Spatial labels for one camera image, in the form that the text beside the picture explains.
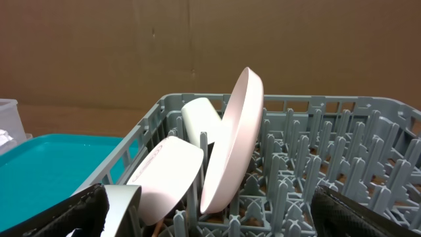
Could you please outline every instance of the white bowl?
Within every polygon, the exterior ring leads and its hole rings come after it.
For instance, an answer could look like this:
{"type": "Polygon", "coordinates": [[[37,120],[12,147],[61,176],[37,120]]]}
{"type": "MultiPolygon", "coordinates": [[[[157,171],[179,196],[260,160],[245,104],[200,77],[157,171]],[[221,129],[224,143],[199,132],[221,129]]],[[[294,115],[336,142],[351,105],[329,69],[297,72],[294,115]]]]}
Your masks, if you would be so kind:
{"type": "Polygon", "coordinates": [[[182,107],[184,125],[190,143],[200,147],[200,133],[206,132],[208,144],[215,142],[221,118],[208,98],[198,98],[182,107]]]}
{"type": "Polygon", "coordinates": [[[200,211],[222,211],[234,197],[249,166],[263,108],[262,80],[245,68],[235,84],[214,143],[200,211]]]}
{"type": "Polygon", "coordinates": [[[152,149],[127,182],[142,187],[138,212],[146,225],[157,223],[176,206],[202,161],[202,149],[174,136],[152,149]]]}

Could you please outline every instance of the teal tray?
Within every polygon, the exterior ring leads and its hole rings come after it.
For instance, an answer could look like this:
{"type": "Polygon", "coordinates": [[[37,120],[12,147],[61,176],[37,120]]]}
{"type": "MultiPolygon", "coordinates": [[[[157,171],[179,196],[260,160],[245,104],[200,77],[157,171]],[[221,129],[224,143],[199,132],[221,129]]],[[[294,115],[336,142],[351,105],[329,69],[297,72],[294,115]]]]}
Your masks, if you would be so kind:
{"type": "MultiPolygon", "coordinates": [[[[122,138],[51,134],[0,155],[0,232],[68,198],[122,138]]],[[[137,142],[130,156],[137,154],[137,142]]],[[[122,159],[112,177],[124,172],[122,159]]]]}

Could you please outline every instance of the pink plate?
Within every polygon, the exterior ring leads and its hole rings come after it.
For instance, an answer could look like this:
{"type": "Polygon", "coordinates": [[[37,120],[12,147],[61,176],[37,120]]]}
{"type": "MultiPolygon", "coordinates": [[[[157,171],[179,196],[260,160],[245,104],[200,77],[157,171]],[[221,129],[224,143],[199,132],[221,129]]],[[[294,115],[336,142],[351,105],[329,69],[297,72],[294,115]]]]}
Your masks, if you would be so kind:
{"type": "Polygon", "coordinates": [[[210,156],[202,213],[222,211],[237,192],[255,148],[262,108],[262,80],[247,67],[235,84],[210,156]]]}
{"type": "Polygon", "coordinates": [[[127,182],[142,187],[138,212],[146,225],[157,223],[176,206],[202,161],[202,149],[174,136],[152,149],[127,182]]]}

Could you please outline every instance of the brown cardboard backdrop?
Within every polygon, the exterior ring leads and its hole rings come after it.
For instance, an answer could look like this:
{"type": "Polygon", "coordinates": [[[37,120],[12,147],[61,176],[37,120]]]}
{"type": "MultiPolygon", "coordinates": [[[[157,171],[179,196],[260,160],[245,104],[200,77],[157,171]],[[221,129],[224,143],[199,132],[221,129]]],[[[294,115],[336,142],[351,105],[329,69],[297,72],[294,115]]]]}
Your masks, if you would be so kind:
{"type": "Polygon", "coordinates": [[[421,109],[421,1],[0,1],[0,97],[148,110],[174,92],[392,97],[421,109]]]}

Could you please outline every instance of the gray dish rack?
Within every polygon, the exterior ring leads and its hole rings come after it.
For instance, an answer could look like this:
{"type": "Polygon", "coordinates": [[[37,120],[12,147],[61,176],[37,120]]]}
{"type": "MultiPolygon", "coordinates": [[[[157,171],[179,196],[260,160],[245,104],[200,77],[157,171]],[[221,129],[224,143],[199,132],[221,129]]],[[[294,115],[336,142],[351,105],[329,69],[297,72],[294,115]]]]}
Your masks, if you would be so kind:
{"type": "MultiPolygon", "coordinates": [[[[180,110],[199,97],[209,98],[222,116],[230,95],[162,97],[80,188],[125,184],[163,138],[187,140],[180,110]],[[133,143],[137,154],[129,154],[133,143]],[[119,159],[125,172],[112,177],[119,159]]],[[[381,97],[265,95],[264,105],[256,148],[231,204],[212,215],[198,211],[208,162],[202,133],[202,172],[165,219],[160,237],[316,236],[310,202],[318,184],[421,234],[420,111],[381,97]]]]}

